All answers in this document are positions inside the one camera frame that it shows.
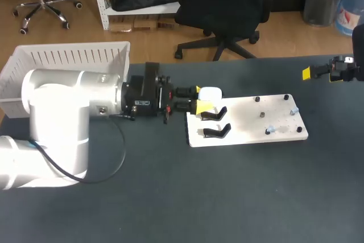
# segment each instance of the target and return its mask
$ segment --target dark gray tabletop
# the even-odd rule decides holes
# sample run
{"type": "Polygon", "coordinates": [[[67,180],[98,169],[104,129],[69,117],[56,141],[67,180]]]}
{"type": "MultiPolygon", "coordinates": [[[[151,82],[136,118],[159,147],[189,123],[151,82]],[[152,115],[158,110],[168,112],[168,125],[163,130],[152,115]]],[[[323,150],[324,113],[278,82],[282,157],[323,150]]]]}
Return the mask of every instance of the dark gray tabletop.
{"type": "MultiPolygon", "coordinates": [[[[328,59],[162,65],[176,86],[292,94],[308,140],[193,149],[182,114],[167,126],[121,121],[128,153],[120,172],[96,185],[0,192],[0,242],[363,243],[364,83],[301,80],[302,69],[328,59]]],[[[129,74],[143,70],[132,65],[129,74]]],[[[26,137],[27,125],[5,118],[0,131],[26,137]]],[[[105,175],[121,138],[96,120],[90,144],[90,176],[105,175]]]]}

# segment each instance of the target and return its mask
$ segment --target white plastic crate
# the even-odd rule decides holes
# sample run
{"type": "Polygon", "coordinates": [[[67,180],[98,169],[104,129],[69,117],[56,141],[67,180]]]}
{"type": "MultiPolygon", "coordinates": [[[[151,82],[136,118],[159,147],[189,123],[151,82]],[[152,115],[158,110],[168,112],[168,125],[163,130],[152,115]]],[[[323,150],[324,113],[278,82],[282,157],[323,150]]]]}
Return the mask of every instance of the white plastic crate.
{"type": "Polygon", "coordinates": [[[0,73],[0,107],[9,118],[28,117],[21,91],[28,71],[37,68],[117,73],[127,80],[129,42],[18,46],[0,73]]]}

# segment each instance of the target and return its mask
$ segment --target white board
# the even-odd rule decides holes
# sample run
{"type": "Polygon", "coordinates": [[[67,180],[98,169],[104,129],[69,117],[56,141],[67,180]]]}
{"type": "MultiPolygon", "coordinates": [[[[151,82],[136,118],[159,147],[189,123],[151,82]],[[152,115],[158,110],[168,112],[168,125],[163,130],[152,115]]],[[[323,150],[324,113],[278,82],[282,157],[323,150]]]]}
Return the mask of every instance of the white board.
{"type": "Polygon", "coordinates": [[[291,110],[299,106],[290,94],[288,100],[284,100],[284,95],[259,96],[259,102],[255,102],[256,97],[224,98],[211,111],[219,113],[226,106],[227,113],[221,121],[202,121],[201,115],[187,113],[189,144],[205,147],[307,139],[308,132],[300,113],[291,115],[291,110]],[[261,112],[265,113],[264,118],[260,117],[261,112]],[[225,138],[204,137],[204,128],[222,130],[228,123],[231,130],[225,138]],[[270,125],[276,132],[267,135],[266,129],[270,125]],[[301,133],[297,132],[298,127],[302,127],[301,133]]]}

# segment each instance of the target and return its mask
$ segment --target black clamp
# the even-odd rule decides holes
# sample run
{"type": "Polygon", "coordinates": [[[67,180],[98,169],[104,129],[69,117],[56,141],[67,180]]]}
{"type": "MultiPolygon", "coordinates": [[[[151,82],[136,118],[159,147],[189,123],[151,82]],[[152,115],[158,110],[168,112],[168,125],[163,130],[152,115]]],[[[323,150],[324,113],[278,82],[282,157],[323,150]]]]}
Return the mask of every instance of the black clamp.
{"type": "Polygon", "coordinates": [[[210,112],[202,112],[201,118],[203,121],[221,121],[225,116],[226,112],[228,112],[227,107],[223,107],[218,114],[210,113],[210,112]]]}
{"type": "Polygon", "coordinates": [[[224,139],[230,130],[231,130],[231,124],[229,123],[225,125],[225,127],[221,131],[213,130],[210,128],[204,128],[204,136],[205,138],[224,139]]]}

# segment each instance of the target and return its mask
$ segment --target metal chair base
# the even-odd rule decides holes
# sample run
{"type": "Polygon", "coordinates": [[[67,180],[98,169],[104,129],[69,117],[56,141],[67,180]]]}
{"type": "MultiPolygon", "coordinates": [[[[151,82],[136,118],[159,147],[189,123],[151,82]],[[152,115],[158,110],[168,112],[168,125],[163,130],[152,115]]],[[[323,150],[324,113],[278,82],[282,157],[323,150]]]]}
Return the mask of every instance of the metal chair base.
{"type": "Polygon", "coordinates": [[[47,10],[47,11],[51,12],[62,22],[63,28],[69,29],[69,23],[68,23],[66,17],[61,13],[60,10],[57,10],[56,8],[51,6],[54,3],[63,2],[63,1],[70,1],[73,3],[73,5],[76,8],[78,8],[78,9],[82,8],[82,3],[77,0],[39,0],[39,2],[22,3],[20,5],[17,5],[13,9],[13,15],[15,17],[19,16],[19,12],[18,12],[19,8],[34,7],[33,10],[28,15],[26,15],[25,18],[23,19],[22,28],[20,29],[20,33],[23,35],[28,33],[28,25],[29,25],[30,19],[33,17],[33,15],[35,15],[40,10],[47,10]]]}
{"type": "MultiPolygon", "coordinates": [[[[222,52],[226,48],[237,53],[238,55],[240,55],[246,59],[256,58],[249,51],[247,51],[246,49],[244,49],[243,47],[241,47],[237,44],[237,42],[241,41],[241,40],[244,40],[244,39],[228,38],[225,36],[217,35],[216,37],[213,37],[213,38],[206,38],[203,40],[197,40],[197,41],[193,41],[193,42],[179,44],[177,47],[177,51],[175,53],[175,59],[183,58],[182,50],[191,49],[191,48],[210,48],[210,47],[217,47],[217,51],[215,53],[213,61],[218,61],[220,59],[222,52]]],[[[249,42],[251,44],[255,44],[258,40],[259,40],[259,31],[256,31],[249,38],[249,42]]]]}

